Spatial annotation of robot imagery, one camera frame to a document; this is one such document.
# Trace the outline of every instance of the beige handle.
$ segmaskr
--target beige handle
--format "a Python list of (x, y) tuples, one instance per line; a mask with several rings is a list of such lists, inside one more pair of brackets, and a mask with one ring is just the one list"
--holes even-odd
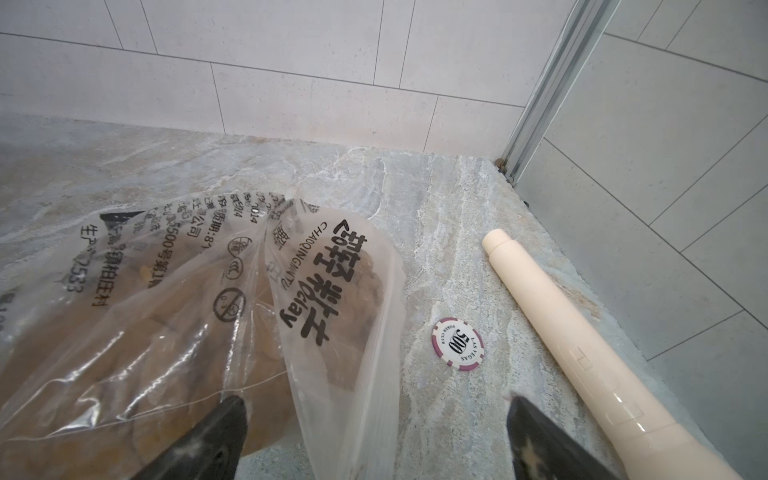
[(741, 478), (675, 422), (520, 243), (498, 229), (486, 235), (482, 245), (614, 444), (631, 480)]

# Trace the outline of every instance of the poker chip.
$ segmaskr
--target poker chip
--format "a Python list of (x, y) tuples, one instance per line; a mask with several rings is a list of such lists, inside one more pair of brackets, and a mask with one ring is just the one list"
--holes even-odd
[(479, 367), (485, 358), (485, 345), (478, 331), (452, 316), (435, 324), (432, 347), (448, 366), (465, 372)]

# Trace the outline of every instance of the stone countertop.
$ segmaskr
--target stone countertop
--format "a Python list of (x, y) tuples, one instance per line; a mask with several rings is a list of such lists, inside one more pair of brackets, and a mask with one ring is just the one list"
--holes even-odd
[[(504, 228), (563, 288), (670, 412), (711, 444), (490, 161), (0, 114), (0, 287), (45, 262), (95, 211), (139, 210), (192, 195), (270, 190), (354, 210), (386, 232), (406, 272), (397, 478), (514, 478), (505, 419), (525, 394), (619, 472), (620, 462), (486, 260)], [(449, 368), (435, 321), (482, 335), (485, 361)], [(301, 444), (241, 460), (238, 478), (312, 478)]]

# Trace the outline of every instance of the translucent plastic packaging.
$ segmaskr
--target translucent plastic packaging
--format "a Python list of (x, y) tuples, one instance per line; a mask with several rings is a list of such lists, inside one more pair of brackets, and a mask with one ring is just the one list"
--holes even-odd
[(317, 478), (392, 477), (404, 275), (367, 219), (251, 193), (93, 218), (0, 296), (5, 478), (128, 478), (233, 394), (244, 455), (297, 420)]

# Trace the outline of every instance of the tile wall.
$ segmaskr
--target tile wall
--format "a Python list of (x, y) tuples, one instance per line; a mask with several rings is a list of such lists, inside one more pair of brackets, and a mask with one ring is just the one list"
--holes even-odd
[(499, 157), (574, 0), (4, 0), (0, 110)]
[(746, 479), (768, 471), (768, 2), (623, 0), (516, 185)]

